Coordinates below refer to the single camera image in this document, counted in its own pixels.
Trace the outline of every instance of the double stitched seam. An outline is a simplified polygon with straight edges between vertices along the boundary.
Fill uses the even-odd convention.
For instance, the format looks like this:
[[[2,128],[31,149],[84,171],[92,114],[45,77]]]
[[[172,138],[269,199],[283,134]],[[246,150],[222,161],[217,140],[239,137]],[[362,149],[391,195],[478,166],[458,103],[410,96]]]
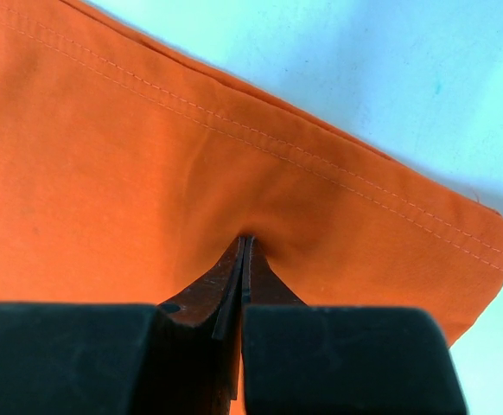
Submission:
[[[174,97],[174,98],[176,98],[176,99],[180,100],[181,102],[184,102],[184,103],[185,103],[185,104],[187,104],[187,105],[191,105],[192,107],[197,108],[197,109],[198,109],[198,110],[200,110],[200,111],[206,112],[206,113],[208,113],[208,114],[210,114],[210,115],[212,115],[212,116],[215,116],[216,118],[219,118],[219,119],[221,119],[221,120],[223,120],[223,121],[226,121],[226,122],[232,123],[232,124],[234,124],[234,125],[239,126],[240,128],[244,128],[244,129],[246,129],[246,130],[248,130],[248,131],[253,131],[253,132],[255,132],[255,133],[259,134],[259,135],[262,135],[262,136],[264,136],[264,137],[269,138],[270,140],[274,140],[274,141],[276,141],[276,142],[278,142],[278,143],[280,143],[280,144],[283,144],[283,145],[289,146],[290,148],[293,148],[293,149],[295,149],[295,150],[298,150],[298,151],[302,152],[303,154],[305,154],[305,155],[307,155],[307,156],[310,156],[310,157],[312,157],[312,158],[314,158],[314,159],[320,160],[322,163],[327,164],[327,165],[328,165],[328,166],[330,166],[331,168],[333,168],[333,169],[337,169],[337,170],[339,170],[339,171],[341,171],[341,172],[344,172],[344,173],[349,174],[349,175],[351,175],[351,176],[353,176],[353,177],[356,177],[356,178],[360,179],[361,181],[363,181],[363,182],[365,182],[365,183],[369,184],[370,186],[373,186],[373,187],[375,187],[376,189],[378,189],[378,190],[380,190],[380,191],[382,191],[382,192],[384,192],[384,193],[387,193],[388,195],[391,195],[391,196],[393,196],[393,197],[398,198],[398,199],[399,199],[399,200],[401,200],[402,202],[404,202],[404,203],[406,203],[406,204],[408,204],[408,205],[410,205],[410,206],[414,207],[415,209],[419,210],[419,211],[420,211],[420,212],[422,212],[423,214],[428,215],[430,218],[432,218],[432,219],[434,219],[434,220],[437,220],[437,221],[441,222],[443,225],[445,225],[445,226],[447,226],[447,227],[451,227],[452,229],[456,230],[457,232],[459,232],[459,233],[461,233],[461,234],[463,234],[463,235],[465,235],[465,236],[467,236],[467,237],[469,237],[469,238],[471,238],[471,239],[473,239],[473,240],[475,240],[475,241],[479,242],[479,243],[480,243],[480,244],[482,244],[483,246],[485,246],[485,247],[487,247],[487,248],[489,248],[489,249],[491,249],[491,250],[493,250],[493,251],[495,251],[495,252],[498,252],[498,253],[503,254],[503,251],[501,251],[501,250],[499,250],[499,249],[497,249],[497,248],[494,248],[494,247],[490,246],[489,244],[487,244],[487,243],[483,242],[482,240],[480,240],[480,239],[476,238],[473,234],[471,234],[471,233],[466,233],[466,232],[462,231],[461,229],[459,229],[459,228],[457,228],[457,227],[454,227],[453,225],[451,225],[451,224],[450,224],[450,223],[448,223],[447,221],[445,221],[445,220],[443,220],[443,219],[441,219],[441,218],[439,218],[439,217],[435,216],[434,214],[432,214],[432,213],[430,213],[430,212],[427,212],[426,210],[422,209],[422,208],[421,208],[421,207],[419,207],[418,205],[416,205],[416,204],[414,204],[414,203],[412,203],[412,202],[410,202],[410,201],[407,201],[407,200],[406,200],[406,199],[404,199],[403,197],[401,197],[401,196],[399,196],[399,195],[397,195],[397,194],[395,194],[395,193],[392,193],[392,192],[388,191],[387,189],[381,188],[381,187],[380,187],[380,186],[378,186],[377,184],[375,184],[375,183],[373,183],[373,182],[368,181],[368,180],[367,180],[367,179],[365,179],[364,177],[361,177],[361,176],[359,176],[359,175],[357,175],[357,174],[355,174],[355,173],[353,173],[353,172],[351,172],[351,171],[348,171],[348,170],[346,170],[346,169],[343,169],[342,167],[340,167],[340,166],[338,166],[338,165],[336,165],[336,164],[333,164],[333,163],[331,163],[330,161],[328,161],[328,160],[326,160],[326,159],[324,159],[324,158],[321,158],[320,156],[317,156],[317,155],[315,155],[315,154],[309,153],[309,152],[307,152],[306,150],[304,150],[304,149],[302,149],[302,148],[300,148],[300,147],[298,147],[298,146],[296,146],[296,145],[294,145],[294,144],[292,144],[292,143],[288,143],[288,142],[286,142],[286,141],[284,141],[284,140],[281,140],[281,139],[279,139],[279,138],[275,138],[275,137],[273,137],[273,136],[270,136],[270,135],[266,134],[265,132],[262,132],[262,131],[259,131],[259,130],[257,130],[257,129],[251,128],[251,127],[249,127],[249,126],[247,126],[247,125],[241,124],[241,123],[239,123],[239,122],[237,122],[237,121],[233,121],[233,120],[231,120],[231,119],[229,119],[229,118],[224,118],[224,117],[220,116],[219,114],[217,114],[217,113],[215,113],[215,112],[212,112],[212,111],[210,111],[210,110],[208,110],[208,109],[206,109],[206,108],[204,108],[204,107],[202,107],[202,106],[200,106],[200,105],[197,105],[197,104],[195,104],[195,103],[193,103],[193,102],[190,102],[190,101],[188,101],[187,99],[184,99],[184,98],[182,98],[182,97],[180,97],[180,96],[178,96],[178,95],[176,95],[176,94],[174,94],[174,93],[172,93],[172,92],[170,92],[170,91],[168,91],[168,90],[165,90],[165,89],[161,88],[160,86],[154,85],[154,84],[152,84],[152,83],[148,82],[147,80],[142,79],[142,78],[141,78],[141,77],[139,77],[138,75],[136,75],[136,74],[134,74],[134,73],[132,73],[132,72],[130,72],[130,71],[128,71],[128,70],[126,70],[126,69],[124,69],[123,67],[121,67],[121,66],[117,65],[116,63],[111,62],[111,61],[108,61],[106,58],[104,58],[104,57],[102,57],[102,56],[100,56],[100,55],[96,54],[96,53],[95,53],[95,52],[93,52],[91,49],[86,48],[86,47],[84,47],[83,45],[80,45],[80,44],[79,44],[79,43],[77,43],[76,41],[73,41],[73,40],[71,40],[71,39],[69,39],[69,38],[66,38],[64,35],[62,35],[62,34],[60,34],[60,33],[56,32],[56,31],[54,31],[53,29],[51,29],[51,28],[49,28],[49,27],[47,27],[47,26],[45,26],[45,25],[43,25],[43,24],[41,24],[40,22],[37,22],[37,21],[35,21],[35,20],[31,19],[31,18],[30,18],[30,17],[28,17],[28,16],[25,16],[25,15],[23,15],[23,14],[21,14],[21,13],[17,12],[16,10],[10,9],[9,7],[4,6],[4,5],[2,5],[2,4],[0,4],[0,8],[1,8],[1,9],[4,9],[4,10],[7,10],[9,13],[14,14],[14,15],[16,15],[16,16],[18,16],[18,17],[22,18],[23,20],[27,21],[27,22],[32,22],[32,23],[36,24],[38,27],[40,27],[40,28],[42,28],[42,29],[45,29],[46,31],[48,31],[48,32],[50,32],[50,33],[52,33],[52,34],[54,34],[55,36],[57,36],[57,37],[59,37],[59,38],[61,38],[61,39],[62,39],[62,40],[64,40],[65,42],[69,42],[69,43],[73,44],[73,45],[74,45],[75,47],[77,47],[77,48],[81,48],[82,50],[84,50],[84,51],[86,51],[88,54],[90,54],[91,56],[94,56],[95,58],[99,59],[100,61],[103,61],[104,63],[106,63],[106,64],[108,64],[108,65],[110,65],[110,66],[115,67],[117,70],[119,70],[119,71],[121,71],[121,72],[123,72],[123,73],[128,74],[129,76],[131,76],[131,77],[135,78],[136,80],[138,80],[139,82],[144,83],[144,84],[145,84],[145,85],[147,85],[147,86],[150,86],[150,87],[152,87],[152,88],[154,88],[154,89],[156,89],[156,90],[158,90],[158,91],[160,91],[160,92],[162,92],[162,93],[167,93],[168,95],[170,95],[170,96],[172,96],[172,97]],[[346,186],[346,185],[344,185],[344,184],[342,184],[342,183],[340,183],[340,182],[336,182],[336,181],[334,181],[334,180],[330,179],[329,177],[323,176],[323,175],[319,174],[319,173],[318,173],[318,172],[316,172],[316,171],[313,171],[313,170],[311,170],[311,169],[308,169],[308,168],[306,168],[305,166],[303,166],[303,165],[301,165],[301,164],[299,164],[299,163],[297,163],[297,162],[295,162],[295,161],[293,161],[293,160],[290,160],[290,159],[289,159],[289,158],[287,158],[287,157],[281,156],[281,155],[279,155],[279,154],[277,154],[277,153],[273,153],[273,152],[271,152],[271,151],[269,151],[269,150],[267,150],[267,149],[265,149],[265,148],[263,148],[263,147],[257,146],[255,143],[252,143],[252,142],[246,141],[246,140],[244,140],[243,138],[236,137],[236,136],[234,136],[234,135],[232,135],[232,134],[229,134],[229,133],[227,133],[227,132],[225,132],[225,131],[221,131],[221,130],[218,130],[218,129],[216,129],[216,128],[214,128],[214,127],[210,126],[210,125],[204,124],[204,123],[202,123],[201,121],[199,121],[199,120],[197,120],[197,119],[191,118],[191,117],[190,117],[190,116],[188,116],[187,114],[185,114],[185,113],[183,113],[183,112],[179,112],[179,111],[175,110],[174,108],[171,108],[171,107],[169,107],[168,105],[165,105],[164,103],[162,103],[162,102],[160,102],[160,101],[157,101],[157,100],[155,100],[155,99],[152,99],[152,98],[151,98],[151,97],[149,97],[149,96],[143,95],[143,94],[139,93],[138,91],[136,91],[136,90],[134,90],[134,89],[130,88],[129,86],[127,86],[127,85],[125,85],[125,84],[123,84],[123,83],[121,83],[121,82],[119,82],[119,81],[117,81],[117,80],[115,80],[115,79],[113,79],[113,78],[111,78],[111,77],[107,76],[107,75],[106,75],[106,74],[104,74],[104,73],[101,73],[101,72],[100,72],[100,71],[98,71],[97,69],[94,69],[93,67],[88,66],[85,62],[80,61],[79,59],[77,59],[77,58],[75,58],[75,57],[71,56],[70,54],[67,54],[65,51],[60,50],[60,49],[58,49],[58,48],[56,48],[56,47],[54,47],[54,46],[52,46],[52,45],[50,45],[50,44],[46,43],[45,41],[43,41],[43,40],[41,40],[41,39],[39,39],[39,38],[36,38],[36,37],[32,36],[31,34],[27,33],[26,31],[23,31],[23,30],[20,30],[20,29],[19,29],[19,28],[17,28],[17,27],[11,26],[11,25],[9,25],[9,24],[8,24],[8,23],[6,23],[6,22],[1,22],[1,21],[0,21],[0,24],[1,24],[1,25],[3,25],[3,26],[5,26],[5,27],[7,27],[7,28],[9,28],[9,29],[15,30],[16,32],[18,32],[18,33],[20,33],[20,34],[22,34],[22,35],[27,36],[28,38],[30,38],[30,39],[32,39],[32,40],[34,40],[34,41],[36,41],[36,42],[41,43],[42,45],[46,46],[47,48],[51,48],[51,49],[53,49],[54,51],[59,52],[59,53],[61,53],[61,54],[65,55],[65,56],[66,56],[66,57],[68,57],[69,59],[71,59],[71,60],[73,60],[73,61],[75,61],[75,62],[79,63],[81,66],[86,67],[86,68],[88,68],[89,70],[91,70],[91,71],[95,72],[96,74],[98,74],[98,75],[100,75],[100,76],[103,76],[103,77],[107,78],[109,81],[111,81],[111,82],[113,82],[113,83],[115,83],[115,84],[117,84],[117,85],[121,86],[122,88],[125,88],[125,89],[127,89],[127,90],[129,90],[129,91],[131,91],[131,92],[133,92],[133,93],[135,93],[135,94],[137,94],[138,96],[140,96],[140,97],[142,97],[142,98],[144,98],[144,99],[147,99],[148,101],[150,101],[150,102],[152,102],[152,103],[154,103],[154,104],[156,104],[156,105],[159,105],[159,106],[161,106],[161,107],[164,107],[164,108],[166,108],[166,109],[168,109],[168,110],[170,110],[170,111],[172,111],[172,112],[174,112],[174,113],[176,113],[176,114],[178,114],[178,115],[180,115],[180,116],[182,116],[182,117],[184,117],[184,118],[186,118],[186,119],[189,119],[190,121],[192,121],[192,122],[194,122],[194,123],[196,123],[196,124],[198,124],[198,125],[200,125],[200,126],[202,126],[202,127],[204,127],[204,128],[207,128],[207,129],[209,129],[209,130],[216,131],[216,132],[218,132],[219,134],[226,135],[226,136],[228,136],[228,137],[234,138],[234,139],[236,139],[236,140],[238,140],[238,141],[240,141],[240,142],[242,142],[242,143],[244,143],[244,144],[250,145],[251,147],[253,147],[253,148],[255,148],[255,149],[261,150],[261,151],[263,151],[263,152],[265,152],[265,153],[267,153],[267,154],[270,154],[270,155],[272,155],[272,156],[275,156],[275,157],[277,157],[277,158],[279,158],[279,159],[281,159],[281,160],[284,160],[285,162],[292,163],[292,164],[294,164],[295,166],[297,166],[297,167],[298,167],[298,168],[300,168],[300,169],[304,169],[305,171],[307,171],[307,172],[309,172],[309,173],[311,173],[311,174],[313,174],[313,175],[315,175],[315,176],[319,176],[320,178],[322,178],[322,179],[324,179],[324,180],[327,180],[327,181],[329,181],[329,182],[332,182],[333,184],[335,184],[335,185],[337,185],[337,186],[339,186],[339,187],[342,187],[342,188],[344,188],[344,189],[346,189],[346,190],[348,190],[348,191],[350,191],[350,192],[352,192],[352,193],[355,193],[355,194],[359,195],[360,197],[363,197],[363,198],[365,198],[365,199],[367,199],[367,200],[369,200],[369,201],[371,201],[371,202],[373,202],[373,203],[375,203],[375,204],[377,204],[377,205],[381,206],[382,208],[384,208],[384,209],[388,210],[389,212],[392,212],[392,213],[394,213],[394,214],[398,215],[399,217],[401,217],[401,218],[403,218],[403,219],[405,219],[405,220],[407,220],[407,221],[411,222],[411,223],[412,223],[412,224],[414,224],[415,226],[417,226],[417,227],[421,227],[423,230],[427,231],[428,233],[432,233],[432,234],[433,234],[435,237],[437,237],[438,239],[441,239],[441,240],[445,241],[446,243],[451,244],[453,247],[456,247],[456,248],[458,248],[458,249],[462,250],[463,252],[465,252],[465,253],[467,253],[467,254],[469,254],[469,255],[473,256],[474,258],[476,258],[476,259],[480,260],[480,262],[482,262],[483,264],[486,264],[486,265],[492,266],[493,268],[495,268],[495,269],[497,269],[497,270],[503,271],[503,269],[502,269],[502,268],[500,268],[500,267],[498,267],[497,265],[494,265],[494,264],[492,264],[492,263],[490,263],[490,262],[486,261],[485,259],[483,259],[483,258],[481,258],[480,256],[476,255],[475,253],[473,253],[473,252],[471,252],[471,251],[469,251],[469,250],[465,249],[465,248],[464,248],[464,247],[462,247],[462,246],[459,246],[459,245],[455,244],[453,241],[451,241],[451,240],[449,240],[449,239],[445,239],[444,237],[442,237],[442,236],[438,235],[437,233],[435,233],[433,230],[431,230],[431,229],[429,229],[429,228],[427,228],[427,227],[425,227],[425,226],[423,226],[423,225],[421,225],[421,224],[419,224],[419,223],[416,223],[416,222],[415,222],[414,220],[412,220],[411,218],[409,218],[409,217],[405,216],[404,214],[401,214],[400,212],[398,212],[398,211],[396,211],[396,210],[394,210],[394,209],[391,209],[390,207],[387,207],[387,206],[386,206],[386,205],[384,205],[383,203],[381,203],[381,202],[379,202],[379,201],[374,200],[372,197],[369,197],[369,196],[367,196],[367,195],[364,195],[364,194],[362,194],[361,192],[359,192],[359,191],[357,191],[357,190],[355,190],[355,189],[353,189],[353,188],[349,188],[348,186]]]

